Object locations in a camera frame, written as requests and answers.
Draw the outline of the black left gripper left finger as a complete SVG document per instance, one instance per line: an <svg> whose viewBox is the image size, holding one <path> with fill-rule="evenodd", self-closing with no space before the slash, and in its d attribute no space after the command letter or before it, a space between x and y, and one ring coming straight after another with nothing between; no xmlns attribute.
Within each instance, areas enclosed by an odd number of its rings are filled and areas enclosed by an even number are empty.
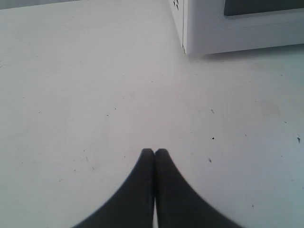
<svg viewBox="0 0 304 228"><path fill-rule="evenodd" d="M154 159L152 149L143 149L131 173L116 193L75 227L152 228Z"/></svg>

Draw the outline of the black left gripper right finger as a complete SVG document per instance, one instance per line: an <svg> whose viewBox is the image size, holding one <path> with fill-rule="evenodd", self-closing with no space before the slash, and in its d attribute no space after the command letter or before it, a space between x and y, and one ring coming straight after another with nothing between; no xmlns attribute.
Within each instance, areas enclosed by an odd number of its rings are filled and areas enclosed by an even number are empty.
<svg viewBox="0 0 304 228"><path fill-rule="evenodd" d="M202 199L183 178L169 152L155 152L155 199L160 228L239 228Z"/></svg>

